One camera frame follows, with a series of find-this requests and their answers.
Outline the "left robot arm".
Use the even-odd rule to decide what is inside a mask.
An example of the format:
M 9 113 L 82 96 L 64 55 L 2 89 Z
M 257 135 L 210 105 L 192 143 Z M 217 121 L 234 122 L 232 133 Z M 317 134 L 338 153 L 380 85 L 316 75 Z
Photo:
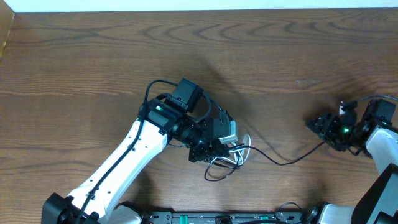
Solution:
M 227 145 L 238 139 L 233 118 L 190 80 L 174 86 L 144 99 L 127 136 L 93 175 L 66 197 L 45 201 L 42 223 L 141 223 L 143 216 L 119 200 L 173 139 L 188 147 L 191 162 L 229 156 Z

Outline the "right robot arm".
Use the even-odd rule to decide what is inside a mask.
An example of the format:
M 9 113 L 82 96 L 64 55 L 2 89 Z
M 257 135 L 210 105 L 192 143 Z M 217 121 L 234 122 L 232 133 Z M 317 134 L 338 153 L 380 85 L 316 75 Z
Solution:
M 379 176 L 356 206 L 321 202 L 306 223 L 397 224 L 397 128 L 392 123 L 397 98 L 374 95 L 365 99 L 368 105 L 361 119 L 354 100 L 341 103 L 338 114 L 327 113 L 305 125 L 334 150 L 371 158 Z

